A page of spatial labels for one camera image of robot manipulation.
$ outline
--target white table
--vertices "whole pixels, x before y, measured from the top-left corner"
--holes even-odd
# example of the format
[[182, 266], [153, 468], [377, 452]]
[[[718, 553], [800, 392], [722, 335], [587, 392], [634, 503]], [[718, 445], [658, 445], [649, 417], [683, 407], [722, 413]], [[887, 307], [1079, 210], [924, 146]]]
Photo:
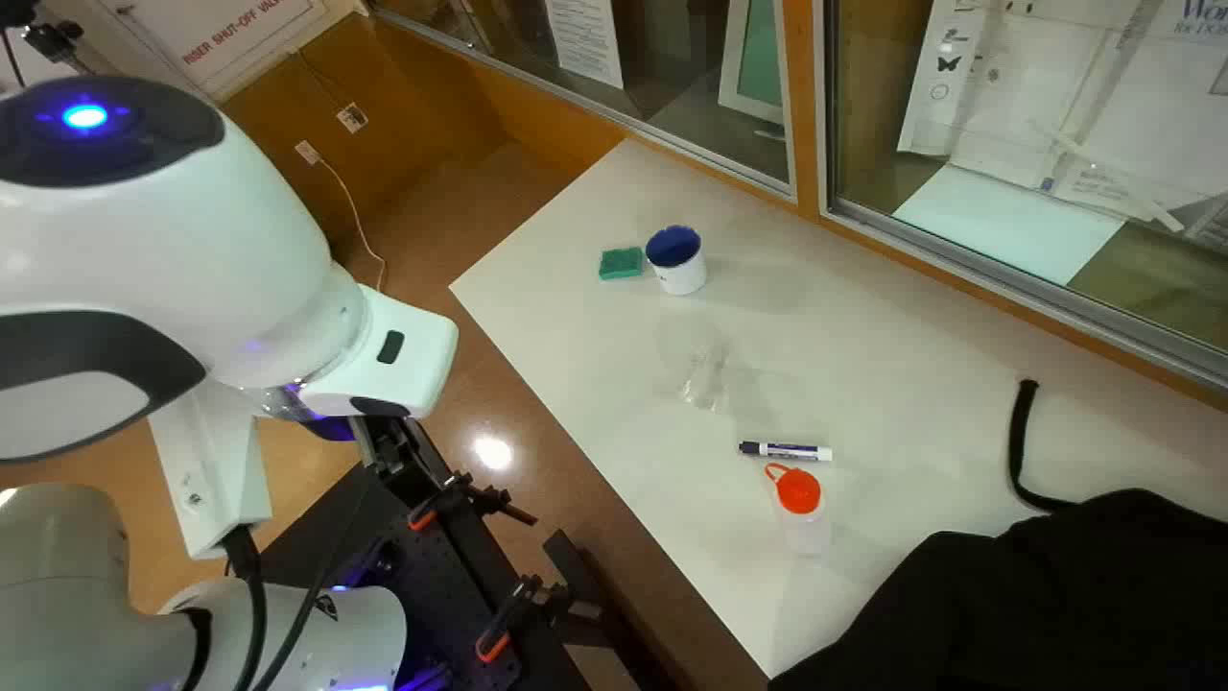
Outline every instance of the white table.
[[[665, 223], [706, 237], [709, 283], [607, 283], [598, 253]], [[1029, 485], [1086, 499], [1155, 487], [1228, 517], [1228, 417], [935, 280], [790, 220], [638, 143], [619, 146], [454, 290], [718, 612], [777, 674], [837, 641], [933, 531], [1029, 517], [1005, 485], [1022, 376], [1040, 399]], [[677, 403], [677, 331], [729, 347], [724, 399]], [[740, 438], [837, 450], [828, 550], [790, 553]]]

